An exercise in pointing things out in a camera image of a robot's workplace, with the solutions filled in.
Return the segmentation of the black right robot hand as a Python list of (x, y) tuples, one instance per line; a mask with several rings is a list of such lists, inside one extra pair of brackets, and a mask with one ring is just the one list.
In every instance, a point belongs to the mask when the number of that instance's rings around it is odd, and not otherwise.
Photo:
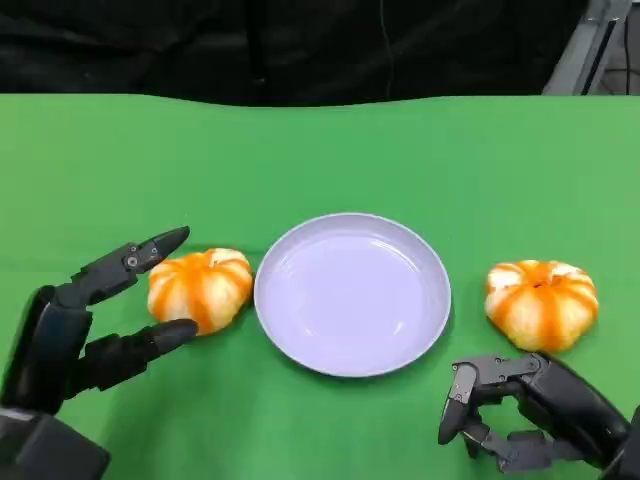
[[(518, 358), (473, 356), (452, 364), (453, 381), (438, 442), (462, 436), (467, 454), (486, 453), (503, 473), (550, 468), (558, 460), (585, 462), (603, 479), (639, 476), (639, 422), (628, 421), (594, 386), (545, 353)], [(480, 414), (506, 397), (534, 429), (500, 435)]]

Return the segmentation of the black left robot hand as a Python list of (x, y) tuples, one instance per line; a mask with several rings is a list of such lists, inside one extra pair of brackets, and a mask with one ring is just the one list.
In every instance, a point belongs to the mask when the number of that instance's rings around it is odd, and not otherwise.
[(140, 244), (127, 243), (83, 266), (70, 281), (32, 295), (4, 375), (1, 404), (54, 415), (81, 392), (110, 389), (146, 371), (148, 364), (196, 337), (198, 326), (179, 318), (127, 336), (88, 339), (90, 306), (135, 285), (190, 234), (187, 226)]

